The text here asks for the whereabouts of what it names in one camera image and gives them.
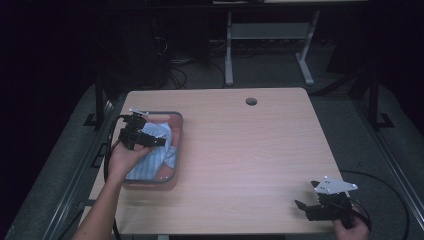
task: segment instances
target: hole in table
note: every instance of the hole in table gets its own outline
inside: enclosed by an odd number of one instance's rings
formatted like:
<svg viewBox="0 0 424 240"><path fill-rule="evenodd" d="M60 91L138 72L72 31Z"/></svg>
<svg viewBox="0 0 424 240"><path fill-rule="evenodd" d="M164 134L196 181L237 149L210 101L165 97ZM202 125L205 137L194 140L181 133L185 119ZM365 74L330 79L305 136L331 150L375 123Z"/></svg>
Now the hole in table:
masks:
<svg viewBox="0 0 424 240"><path fill-rule="evenodd" d="M256 100L256 98L246 98L246 104L249 106L255 106L258 104L258 100Z"/></svg>

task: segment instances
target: table top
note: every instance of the table top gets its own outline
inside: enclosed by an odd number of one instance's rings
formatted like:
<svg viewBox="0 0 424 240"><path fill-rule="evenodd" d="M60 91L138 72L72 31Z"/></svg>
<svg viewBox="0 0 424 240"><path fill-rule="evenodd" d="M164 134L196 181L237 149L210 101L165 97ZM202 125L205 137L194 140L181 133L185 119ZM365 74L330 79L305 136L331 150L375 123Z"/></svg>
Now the table top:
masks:
<svg viewBox="0 0 424 240"><path fill-rule="evenodd" d="M248 98L257 104L246 104ZM123 188L116 213L121 233L332 231L329 221L309 222L294 203L317 204L311 180L341 179L304 89L131 92L122 113L130 107L180 112L184 130L177 185L170 191ZM118 123L115 137L123 126ZM103 184L100 169L90 199Z"/></svg>

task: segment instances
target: blue cloth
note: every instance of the blue cloth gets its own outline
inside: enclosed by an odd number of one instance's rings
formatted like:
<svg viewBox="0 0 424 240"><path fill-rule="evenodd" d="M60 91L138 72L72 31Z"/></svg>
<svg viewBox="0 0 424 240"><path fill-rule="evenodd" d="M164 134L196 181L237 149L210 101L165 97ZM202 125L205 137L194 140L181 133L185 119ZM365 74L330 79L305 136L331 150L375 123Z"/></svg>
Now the blue cloth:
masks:
<svg viewBox="0 0 424 240"><path fill-rule="evenodd" d="M146 155L128 173L129 180L153 180L163 163L170 168L175 168L177 148L171 146L172 131L168 123L146 123L142 132L155 137L166 139L165 146L156 147Z"/></svg>

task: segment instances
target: dark wall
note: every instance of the dark wall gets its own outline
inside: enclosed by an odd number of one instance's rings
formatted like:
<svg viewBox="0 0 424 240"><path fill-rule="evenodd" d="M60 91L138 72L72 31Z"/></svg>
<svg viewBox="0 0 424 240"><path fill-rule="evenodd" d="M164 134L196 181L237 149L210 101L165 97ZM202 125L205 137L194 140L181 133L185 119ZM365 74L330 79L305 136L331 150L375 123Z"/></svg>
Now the dark wall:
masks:
<svg viewBox="0 0 424 240"><path fill-rule="evenodd" d="M0 237L94 81L91 18L66 1L1 1Z"/></svg>
<svg viewBox="0 0 424 240"><path fill-rule="evenodd" d="M377 73L405 114L424 134L423 1L371 1L351 13L329 70L349 74L361 67Z"/></svg>

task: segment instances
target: table leg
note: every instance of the table leg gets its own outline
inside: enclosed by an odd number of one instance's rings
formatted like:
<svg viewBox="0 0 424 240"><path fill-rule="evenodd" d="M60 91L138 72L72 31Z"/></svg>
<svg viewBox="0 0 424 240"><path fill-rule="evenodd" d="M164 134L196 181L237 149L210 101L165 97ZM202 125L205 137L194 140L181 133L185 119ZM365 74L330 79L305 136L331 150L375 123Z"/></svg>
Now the table leg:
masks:
<svg viewBox="0 0 424 240"><path fill-rule="evenodd" d="M315 11L312 17L312 20L309 24L308 31L305 38L305 46L303 47L300 53L296 53L296 59L299 64L300 70L302 71L303 78L305 79L306 84L314 85L314 80L309 71L308 65L306 64L306 54L308 53L309 46L311 45L312 37L314 36L315 27L318 22L320 11Z"/></svg>
<svg viewBox="0 0 424 240"><path fill-rule="evenodd" d="M232 86L233 81L233 64L231 62L231 12L228 13L227 22L227 54L225 56L225 84Z"/></svg>

